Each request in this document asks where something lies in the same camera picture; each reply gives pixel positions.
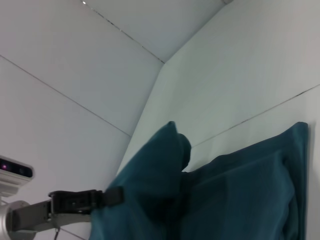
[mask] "dark teal fabric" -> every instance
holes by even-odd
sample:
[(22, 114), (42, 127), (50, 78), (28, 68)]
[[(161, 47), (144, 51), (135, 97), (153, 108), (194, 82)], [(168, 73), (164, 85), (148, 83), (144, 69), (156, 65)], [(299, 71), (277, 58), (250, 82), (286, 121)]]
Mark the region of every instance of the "dark teal fabric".
[(110, 185), (125, 203), (91, 214), (90, 240), (304, 240), (307, 144), (298, 122), (182, 172), (191, 146), (169, 122)]

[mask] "fabric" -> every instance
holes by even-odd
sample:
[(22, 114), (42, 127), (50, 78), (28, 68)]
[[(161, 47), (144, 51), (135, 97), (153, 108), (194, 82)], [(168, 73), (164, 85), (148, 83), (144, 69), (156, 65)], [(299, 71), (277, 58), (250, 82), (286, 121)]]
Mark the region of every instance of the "fabric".
[(125, 202), (92, 213), (90, 240), (304, 240), (308, 125), (193, 172), (174, 122), (116, 177)]

